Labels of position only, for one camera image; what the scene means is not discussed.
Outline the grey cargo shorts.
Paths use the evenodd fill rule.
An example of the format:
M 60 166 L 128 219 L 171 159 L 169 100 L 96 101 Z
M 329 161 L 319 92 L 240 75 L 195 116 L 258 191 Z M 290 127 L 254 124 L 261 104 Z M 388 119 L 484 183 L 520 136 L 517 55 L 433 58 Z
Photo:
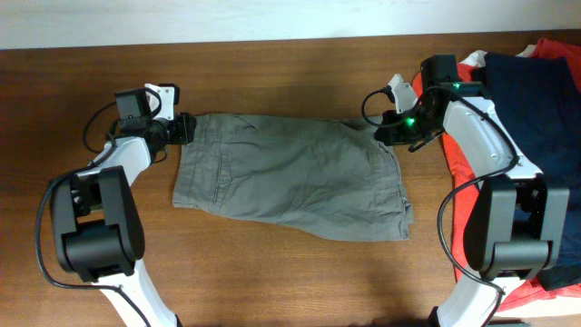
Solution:
M 373 134 L 362 119 L 202 115 L 172 203 L 334 241 L 404 241 L 412 204 L 393 148 Z

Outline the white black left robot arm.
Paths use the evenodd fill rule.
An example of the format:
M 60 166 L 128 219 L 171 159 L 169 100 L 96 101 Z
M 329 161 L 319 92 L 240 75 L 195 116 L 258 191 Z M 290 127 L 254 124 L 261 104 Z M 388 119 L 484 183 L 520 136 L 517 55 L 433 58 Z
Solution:
M 85 167 L 54 178 L 36 214 L 41 233 L 50 211 L 57 261 L 80 278 L 78 290 L 98 290 L 128 326 L 178 326 L 143 261 L 143 225 L 131 186 L 141 172 L 163 161 L 170 145 L 192 142 L 196 119 L 177 114 L 175 84 L 146 84 L 118 92 L 118 117 L 105 133 L 103 150 Z

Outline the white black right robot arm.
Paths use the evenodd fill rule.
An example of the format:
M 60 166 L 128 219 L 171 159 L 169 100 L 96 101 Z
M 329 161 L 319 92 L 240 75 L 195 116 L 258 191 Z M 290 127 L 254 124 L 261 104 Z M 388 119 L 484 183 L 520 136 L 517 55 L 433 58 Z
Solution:
M 525 281 L 556 264 L 569 190 L 543 175 L 518 148 L 497 115 L 486 87 L 464 82 L 452 54 L 420 65 L 421 94 L 395 74 L 380 89 L 395 105 L 374 134 L 385 145 L 405 144 L 414 153 L 442 134 L 462 149 L 474 178 L 455 187 L 449 203 L 468 187 L 479 189 L 464 230 L 467 264 L 452 255 L 437 214 L 440 244 L 461 277 L 440 305 L 432 326 L 486 326 L 501 303 Z

